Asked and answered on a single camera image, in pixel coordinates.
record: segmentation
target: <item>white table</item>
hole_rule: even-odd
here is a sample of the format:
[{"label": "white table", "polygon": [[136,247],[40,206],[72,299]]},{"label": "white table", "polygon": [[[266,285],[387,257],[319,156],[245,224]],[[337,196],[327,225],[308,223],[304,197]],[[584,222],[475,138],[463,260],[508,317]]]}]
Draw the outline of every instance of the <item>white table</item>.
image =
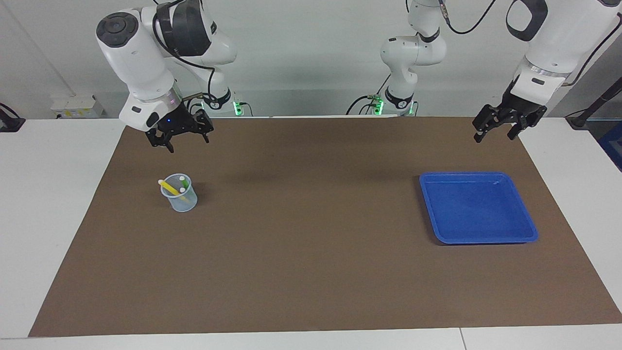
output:
[{"label": "white table", "polygon": [[[24,339],[122,130],[118,120],[30,120],[0,134],[0,349],[622,348],[622,324]],[[521,139],[621,308],[622,173],[562,119],[546,118]]]}]

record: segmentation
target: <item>yellow pen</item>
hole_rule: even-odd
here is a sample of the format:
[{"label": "yellow pen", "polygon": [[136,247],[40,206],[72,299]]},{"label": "yellow pen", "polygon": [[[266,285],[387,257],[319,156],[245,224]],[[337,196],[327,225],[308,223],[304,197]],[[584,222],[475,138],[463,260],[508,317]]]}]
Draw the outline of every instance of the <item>yellow pen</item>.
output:
[{"label": "yellow pen", "polygon": [[[169,183],[167,183],[166,181],[164,181],[164,180],[158,180],[158,181],[157,181],[157,183],[158,183],[160,186],[164,187],[164,189],[165,189],[165,190],[169,191],[169,192],[170,192],[173,196],[179,196],[179,195],[181,195],[181,193],[179,193],[179,191],[178,191],[178,190],[176,190],[173,186],[169,185]],[[190,201],[189,201],[186,197],[184,197],[184,196],[182,196],[182,197],[180,197],[180,198],[181,198],[181,200],[183,200],[184,202],[188,202],[188,203],[190,202]]]}]

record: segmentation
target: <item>clear plastic cup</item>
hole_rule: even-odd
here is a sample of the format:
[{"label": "clear plastic cup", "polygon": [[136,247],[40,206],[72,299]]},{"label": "clear plastic cup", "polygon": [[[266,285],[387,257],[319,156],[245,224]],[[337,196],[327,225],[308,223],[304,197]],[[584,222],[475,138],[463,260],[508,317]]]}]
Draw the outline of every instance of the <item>clear plastic cup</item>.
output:
[{"label": "clear plastic cup", "polygon": [[[187,187],[184,186],[184,183],[181,180],[181,177],[184,177],[187,181]],[[192,188],[192,180],[186,174],[173,174],[166,179],[164,179],[169,185],[171,185],[174,189],[181,192],[181,188],[186,188],[184,193],[181,193],[179,196],[175,196],[170,193],[167,189],[160,186],[160,192],[164,197],[169,199],[170,205],[177,212],[187,212],[192,210],[197,204],[197,194],[194,192]]]}]

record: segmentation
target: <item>plastic tray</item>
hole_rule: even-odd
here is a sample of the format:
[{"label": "plastic tray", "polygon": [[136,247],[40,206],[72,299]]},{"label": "plastic tray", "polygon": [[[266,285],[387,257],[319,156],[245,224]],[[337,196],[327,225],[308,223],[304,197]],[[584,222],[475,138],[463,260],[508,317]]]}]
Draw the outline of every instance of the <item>plastic tray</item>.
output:
[{"label": "plastic tray", "polygon": [[512,179],[504,173],[425,173],[419,181],[434,234],[445,244],[538,239]]}]

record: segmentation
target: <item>black clamp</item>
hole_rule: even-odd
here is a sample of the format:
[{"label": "black clamp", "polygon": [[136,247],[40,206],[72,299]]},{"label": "black clamp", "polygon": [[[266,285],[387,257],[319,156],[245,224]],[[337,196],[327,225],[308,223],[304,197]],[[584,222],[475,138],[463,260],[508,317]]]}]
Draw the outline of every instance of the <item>black clamp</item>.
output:
[{"label": "black clamp", "polygon": [[512,108],[485,105],[473,120],[473,126],[477,130],[473,138],[480,143],[490,130],[505,123],[515,123],[508,132],[508,138],[514,140],[526,128],[536,126],[546,111],[546,106],[540,106],[535,112],[524,116]]},{"label": "black clamp", "polygon": [[207,134],[212,131],[214,131],[214,125],[205,110],[201,109],[194,115],[190,115],[186,108],[180,105],[175,111],[162,118],[158,122],[157,128],[145,132],[145,135],[147,135],[151,146],[165,146],[169,152],[174,153],[175,150],[170,143],[173,136],[184,133],[201,134],[205,143],[209,143],[210,139]]}]

